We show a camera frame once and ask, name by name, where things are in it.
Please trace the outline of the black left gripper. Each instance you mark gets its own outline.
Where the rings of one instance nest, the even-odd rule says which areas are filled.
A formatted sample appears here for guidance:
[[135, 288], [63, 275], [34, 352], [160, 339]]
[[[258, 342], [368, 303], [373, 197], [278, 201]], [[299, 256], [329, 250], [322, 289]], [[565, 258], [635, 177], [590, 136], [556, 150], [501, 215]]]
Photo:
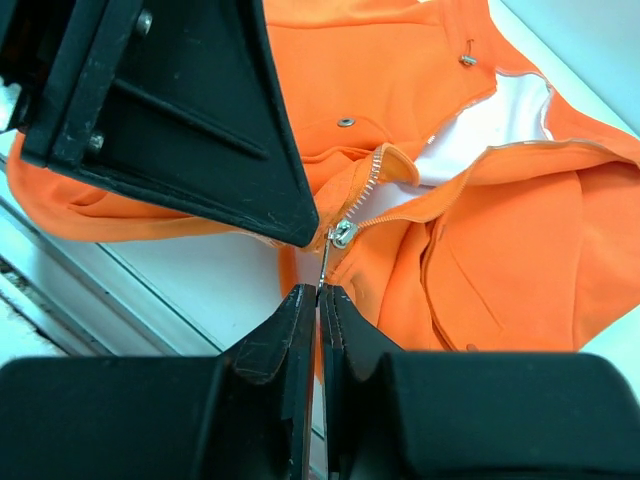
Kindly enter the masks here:
[[68, 100], [51, 85], [75, 1], [1, 3], [1, 131], [57, 131]]

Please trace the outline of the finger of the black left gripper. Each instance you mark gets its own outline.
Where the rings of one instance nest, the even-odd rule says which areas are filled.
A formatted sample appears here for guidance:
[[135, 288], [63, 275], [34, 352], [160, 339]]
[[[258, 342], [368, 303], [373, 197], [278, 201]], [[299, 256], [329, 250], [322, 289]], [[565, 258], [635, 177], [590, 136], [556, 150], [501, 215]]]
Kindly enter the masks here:
[[259, 1], [75, 1], [57, 131], [19, 138], [43, 230], [115, 242], [241, 230], [305, 246], [319, 224]]

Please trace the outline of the orange jacket with pink lining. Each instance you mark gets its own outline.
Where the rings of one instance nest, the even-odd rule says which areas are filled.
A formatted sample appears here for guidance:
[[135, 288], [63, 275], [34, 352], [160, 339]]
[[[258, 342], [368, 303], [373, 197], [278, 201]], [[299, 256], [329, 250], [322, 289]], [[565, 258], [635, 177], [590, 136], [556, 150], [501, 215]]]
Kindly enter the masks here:
[[408, 350], [577, 351], [639, 303], [639, 143], [574, 109], [485, 1], [269, 1], [320, 215], [271, 244], [8, 160], [40, 226], [150, 247], [172, 286], [274, 304], [318, 273]]

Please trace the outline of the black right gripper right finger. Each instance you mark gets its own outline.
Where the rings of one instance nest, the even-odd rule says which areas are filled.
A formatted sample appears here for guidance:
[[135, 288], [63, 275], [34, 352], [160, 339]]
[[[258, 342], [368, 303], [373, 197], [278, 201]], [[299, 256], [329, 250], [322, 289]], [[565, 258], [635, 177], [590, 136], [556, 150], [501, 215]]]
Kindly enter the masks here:
[[319, 299], [333, 479], [635, 479], [639, 405], [607, 360], [406, 351]]

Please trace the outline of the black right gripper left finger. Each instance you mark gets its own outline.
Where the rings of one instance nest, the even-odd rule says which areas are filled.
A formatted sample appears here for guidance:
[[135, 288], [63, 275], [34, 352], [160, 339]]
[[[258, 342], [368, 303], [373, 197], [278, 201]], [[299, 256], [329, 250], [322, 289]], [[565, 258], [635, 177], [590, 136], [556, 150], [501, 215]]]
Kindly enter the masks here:
[[5, 479], [305, 479], [316, 290], [216, 356], [21, 358], [1, 370]]

